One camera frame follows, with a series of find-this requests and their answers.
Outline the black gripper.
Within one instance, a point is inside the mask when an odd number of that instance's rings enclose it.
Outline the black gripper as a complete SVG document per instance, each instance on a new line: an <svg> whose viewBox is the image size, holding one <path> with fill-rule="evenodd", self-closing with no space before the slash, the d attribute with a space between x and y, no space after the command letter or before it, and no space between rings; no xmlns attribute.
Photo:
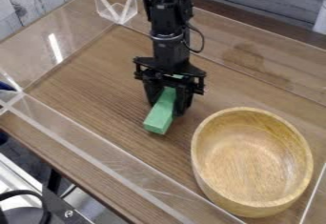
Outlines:
<svg viewBox="0 0 326 224"><path fill-rule="evenodd" d="M193 94L204 93L205 72L189 62L188 33L149 34L152 56L136 56L135 78L143 81L149 105L153 106L164 86L176 89L173 116L183 116Z"/></svg>

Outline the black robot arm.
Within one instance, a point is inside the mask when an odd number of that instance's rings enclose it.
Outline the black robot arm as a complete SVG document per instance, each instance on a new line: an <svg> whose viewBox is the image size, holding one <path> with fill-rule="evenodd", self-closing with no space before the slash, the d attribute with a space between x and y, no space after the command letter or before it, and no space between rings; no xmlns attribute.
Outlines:
<svg viewBox="0 0 326 224"><path fill-rule="evenodd" d="M191 0L141 0L149 21L152 57L135 57L135 78L143 81L151 105L165 88L172 88L173 116L183 116L195 94L204 94L205 72L189 62L189 52L204 50L204 35L189 20Z"/></svg>

